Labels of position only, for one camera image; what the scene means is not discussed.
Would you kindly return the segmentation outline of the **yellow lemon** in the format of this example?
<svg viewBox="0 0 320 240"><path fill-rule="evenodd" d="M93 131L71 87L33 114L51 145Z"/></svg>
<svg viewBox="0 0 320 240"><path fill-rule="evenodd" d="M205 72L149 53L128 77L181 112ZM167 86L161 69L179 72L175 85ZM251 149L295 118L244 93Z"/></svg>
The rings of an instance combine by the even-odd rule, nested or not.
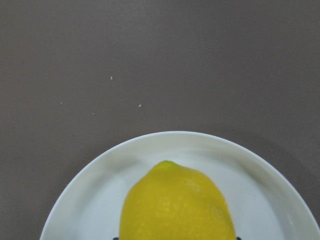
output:
<svg viewBox="0 0 320 240"><path fill-rule="evenodd" d="M155 165L128 192L121 240L235 240L224 195L204 173L172 161Z"/></svg>

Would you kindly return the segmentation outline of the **white plate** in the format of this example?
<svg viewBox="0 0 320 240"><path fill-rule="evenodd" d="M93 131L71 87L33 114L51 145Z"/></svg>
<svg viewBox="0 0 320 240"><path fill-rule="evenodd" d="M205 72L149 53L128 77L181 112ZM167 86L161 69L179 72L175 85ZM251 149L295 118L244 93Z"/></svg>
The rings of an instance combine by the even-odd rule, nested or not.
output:
<svg viewBox="0 0 320 240"><path fill-rule="evenodd" d="M190 131L142 135L84 167L54 204L43 240L111 240L124 199L157 163L169 160L210 177L243 240L317 240L320 228L295 188L272 165L226 139Z"/></svg>

